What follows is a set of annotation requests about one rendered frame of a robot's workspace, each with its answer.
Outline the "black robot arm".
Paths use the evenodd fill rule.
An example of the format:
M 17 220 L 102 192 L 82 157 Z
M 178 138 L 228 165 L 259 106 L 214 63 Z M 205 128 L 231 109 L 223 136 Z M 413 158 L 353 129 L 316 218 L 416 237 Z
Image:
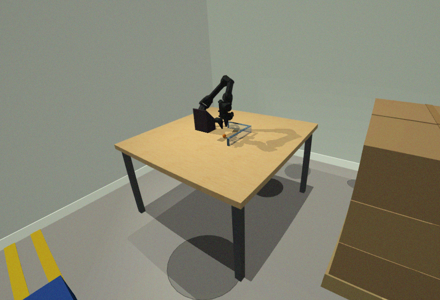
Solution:
M 198 109 L 203 109 L 203 110 L 208 109 L 210 105 L 213 103 L 213 98 L 215 98 L 217 94 L 226 86 L 227 87 L 226 92 L 223 94 L 222 97 L 223 100 L 220 99 L 218 101 L 218 104 L 220 110 L 226 111 L 223 115 L 223 118 L 226 118 L 230 121 L 234 116 L 233 112 L 231 113 L 229 112 L 232 109 L 231 105 L 233 100 L 233 95 L 232 95 L 233 84 L 234 81 L 231 78 L 229 78 L 227 75 L 224 75 L 219 85 L 211 92 L 211 94 L 205 96 L 201 101 L 199 101 L 200 106 Z

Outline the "clear l-shaped low wall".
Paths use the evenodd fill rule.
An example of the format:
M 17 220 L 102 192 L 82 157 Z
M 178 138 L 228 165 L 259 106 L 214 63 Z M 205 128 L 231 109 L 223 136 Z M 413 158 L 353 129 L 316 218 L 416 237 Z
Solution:
M 238 124 L 233 124 L 233 123 L 228 123 L 228 129 L 233 129 L 233 130 L 242 130 L 244 128 L 246 128 L 247 126 L 243 126 L 243 125 L 238 125 Z M 239 141 L 240 139 L 244 138 L 245 136 L 247 136 L 248 134 L 250 134 L 252 132 L 252 126 L 247 128 L 246 130 L 242 131 L 241 133 L 235 135 L 234 137 L 229 139 L 230 142 L 230 146 L 234 143 L 236 143 L 237 141 Z

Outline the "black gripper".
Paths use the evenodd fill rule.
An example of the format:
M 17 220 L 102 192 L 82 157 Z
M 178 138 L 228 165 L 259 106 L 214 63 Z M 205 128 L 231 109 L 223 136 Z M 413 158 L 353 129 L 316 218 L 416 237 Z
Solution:
M 213 122 L 218 123 L 219 126 L 221 127 L 221 129 L 223 129 L 223 122 L 225 123 L 225 126 L 227 127 L 228 125 L 228 119 L 223 118 L 224 113 L 226 112 L 225 110 L 218 110 L 219 112 L 219 116 L 213 119 Z M 220 117 L 220 118 L 219 118 Z M 223 121 L 224 119 L 224 121 Z

